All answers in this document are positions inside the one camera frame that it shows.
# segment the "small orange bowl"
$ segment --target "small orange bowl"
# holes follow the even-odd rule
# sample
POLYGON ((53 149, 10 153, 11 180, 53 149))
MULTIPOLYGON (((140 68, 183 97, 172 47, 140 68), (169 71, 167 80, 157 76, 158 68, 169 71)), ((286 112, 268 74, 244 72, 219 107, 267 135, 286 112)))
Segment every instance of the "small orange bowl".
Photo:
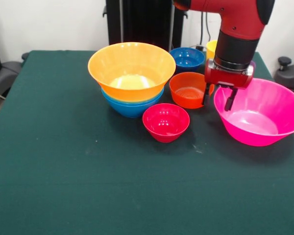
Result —
MULTIPOLYGON (((202 100, 206 88, 205 76, 197 72, 183 72, 175 75, 170 81, 173 101, 185 109, 198 109, 203 105, 202 100)), ((214 92, 210 86, 209 95, 214 92)))
POLYGON ((123 102, 143 102, 157 96, 175 72, 175 60, 160 47, 118 43, 97 51, 88 71, 104 92, 123 102))

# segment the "small red bowl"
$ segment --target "small red bowl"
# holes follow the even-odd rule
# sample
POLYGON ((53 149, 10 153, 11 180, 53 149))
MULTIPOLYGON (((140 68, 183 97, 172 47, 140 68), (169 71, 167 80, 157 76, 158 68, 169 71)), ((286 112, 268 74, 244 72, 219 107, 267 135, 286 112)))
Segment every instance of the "small red bowl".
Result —
POLYGON ((169 143, 186 131, 190 125, 190 116, 177 105, 156 104, 144 112, 143 123, 157 141, 169 143))

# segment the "black knob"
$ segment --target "black knob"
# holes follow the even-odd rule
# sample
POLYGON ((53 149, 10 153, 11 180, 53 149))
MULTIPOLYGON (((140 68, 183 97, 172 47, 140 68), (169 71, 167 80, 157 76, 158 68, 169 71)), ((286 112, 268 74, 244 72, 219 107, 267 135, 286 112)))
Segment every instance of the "black knob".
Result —
POLYGON ((278 62, 281 66, 287 66, 292 63, 292 60, 289 57, 282 56, 282 57, 279 57, 278 62))
POLYGON ((280 70, 284 71, 292 63, 292 60, 289 57, 282 56, 279 57, 278 62, 280 64, 280 70))

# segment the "small blue bowl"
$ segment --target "small blue bowl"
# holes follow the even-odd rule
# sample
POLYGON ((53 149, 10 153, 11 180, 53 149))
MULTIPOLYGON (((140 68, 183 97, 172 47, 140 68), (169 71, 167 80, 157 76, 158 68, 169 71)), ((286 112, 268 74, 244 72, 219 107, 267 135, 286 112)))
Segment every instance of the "small blue bowl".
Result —
POLYGON ((179 47, 173 49, 170 51, 170 54, 175 60, 176 71, 195 72, 206 59, 204 53, 189 47, 179 47))
POLYGON ((139 118, 143 115, 143 113, 149 107, 159 102, 164 92, 164 88, 153 99, 150 99, 148 101, 143 101, 143 102, 137 102, 137 103, 126 103, 126 102, 118 101, 108 96, 103 89, 101 89, 101 92, 103 96, 106 98, 106 100, 108 101, 108 103, 110 104, 110 106, 119 114, 127 118, 139 118))

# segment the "green tablecloth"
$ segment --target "green tablecloth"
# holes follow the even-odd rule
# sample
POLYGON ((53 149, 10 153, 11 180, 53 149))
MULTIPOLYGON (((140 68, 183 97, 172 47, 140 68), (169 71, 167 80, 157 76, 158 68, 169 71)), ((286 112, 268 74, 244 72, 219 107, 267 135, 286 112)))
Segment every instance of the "green tablecloth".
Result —
POLYGON ((210 102, 158 143, 105 102, 92 54, 34 51, 17 78, 0 112, 0 235, 294 235, 294 134, 243 145, 210 102))

